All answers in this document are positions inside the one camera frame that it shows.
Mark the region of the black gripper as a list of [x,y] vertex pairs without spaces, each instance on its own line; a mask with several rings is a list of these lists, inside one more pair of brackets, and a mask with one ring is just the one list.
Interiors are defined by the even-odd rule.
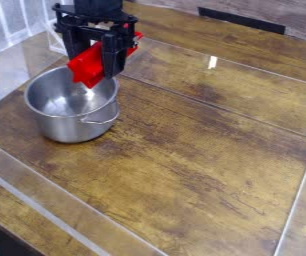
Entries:
[[124,12],[123,0],[73,0],[72,4],[56,3],[52,9],[57,17],[56,31],[62,35],[70,59],[91,47],[89,40],[77,34],[80,28],[111,31],[101,38],[104,77],[111,79],[125,66],[129,44],[121,34],[135,34],[135,24],[139,19]]

